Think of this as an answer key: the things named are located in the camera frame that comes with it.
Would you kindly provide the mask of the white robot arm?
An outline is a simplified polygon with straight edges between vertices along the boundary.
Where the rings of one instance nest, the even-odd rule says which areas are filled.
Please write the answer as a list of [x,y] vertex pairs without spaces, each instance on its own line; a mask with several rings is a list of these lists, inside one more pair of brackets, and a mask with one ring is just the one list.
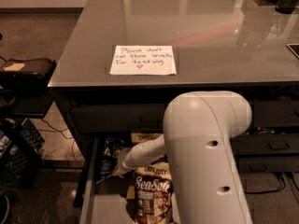
[[183,93],[164,111],[163,134],[123,150],[113,174],[165,155],[180,224],[253,224],[230,144],[251,117],[248,101],[235,92]]

